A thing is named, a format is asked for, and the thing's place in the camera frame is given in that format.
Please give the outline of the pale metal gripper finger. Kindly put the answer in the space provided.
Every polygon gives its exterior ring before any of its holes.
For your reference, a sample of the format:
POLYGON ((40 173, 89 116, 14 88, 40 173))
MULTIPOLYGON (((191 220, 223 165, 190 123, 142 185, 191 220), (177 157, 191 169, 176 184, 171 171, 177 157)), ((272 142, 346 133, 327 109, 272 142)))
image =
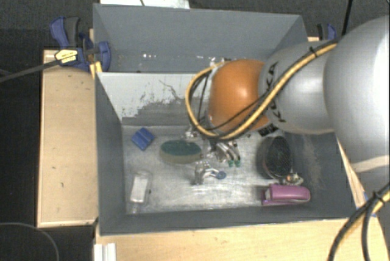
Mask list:
POLYGON ((214 169, 208 162, 203 163, 204 166, 204 178, 206 177, 216 177, 218 174, 218 170, 214 169))
POLYGON ((204 164, 197 163, 194 170, 194 183, 202 185, 204 183, 204 164))

